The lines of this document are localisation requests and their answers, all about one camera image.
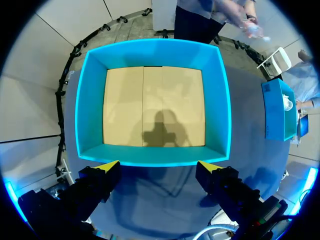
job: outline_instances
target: white wall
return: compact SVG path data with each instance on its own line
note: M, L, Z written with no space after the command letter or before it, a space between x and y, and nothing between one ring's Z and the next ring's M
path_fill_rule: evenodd
M40 17L31 18L1 73L0 142L60 134L55 91L72 50ZM59 141L53 137L0 143L4 180L23 194L23 187L53 174Z
M0 142L60 134L55 90L0 78Z
M18 195L24 194L27 191L24 187L34 182L34 188L47 184L37 181L54 174L59 141L59 137L52 137L0 144L4 182L11 182Z
M112 20L104 0L48 0L36 13L74 46Z
M37 15L0 78L0 142L60 134L55 91L73 47Z
M56 90L73 47L34 15L14 43L2 74Z

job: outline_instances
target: hand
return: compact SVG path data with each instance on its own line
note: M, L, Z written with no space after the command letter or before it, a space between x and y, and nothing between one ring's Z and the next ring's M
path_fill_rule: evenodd
M255 16L249 17L248 20L258 25L258 19Z
M296 107L297 110L300 110L302 108L302 102L296 101L295 102L295 107Z
M312 59L312 57L308 56L308 54L306 53L305 50L301 49L299 52L298 52L298 57L304 61L304 62L308 62L309 60Z

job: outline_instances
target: black clamp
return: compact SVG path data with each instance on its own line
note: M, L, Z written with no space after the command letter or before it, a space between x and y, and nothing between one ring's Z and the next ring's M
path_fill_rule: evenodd
M149 13L152 13L152 9L148 7L146 10L144 10L144 12L142 13L142 16L144 16L144 17L148 16Z
M167 39L168 38L168 30L167 29L163 29L162 30L162 38L163 39Z
M128 19L126 19L124 16L120 16L119 18L117 18L116 22L120 23L120 20L123 20L123 22L126 24L128 22Z
M103 31L103 30L105 30L105 29L107 29L108 31L111 30L111 28L110 28L110 26L109 26L108 24L103 24L103 26L100 27L100 31Z

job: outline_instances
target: blue bin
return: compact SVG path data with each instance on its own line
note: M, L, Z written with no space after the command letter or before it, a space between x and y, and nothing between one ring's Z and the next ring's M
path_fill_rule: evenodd
M297 134L297 109L295 94L292 89L279 78L262 83L265 108L265 138L287 141ZM289 97L293 107L284 110L282 94Z
M205 146L139 147L103 144L103 103L109 69L168 66L202 71ZM87 52L75 104L78 156L102 163L174 167L229 159L231 106L224 63L215 46L176 39L141 39L102 46Z

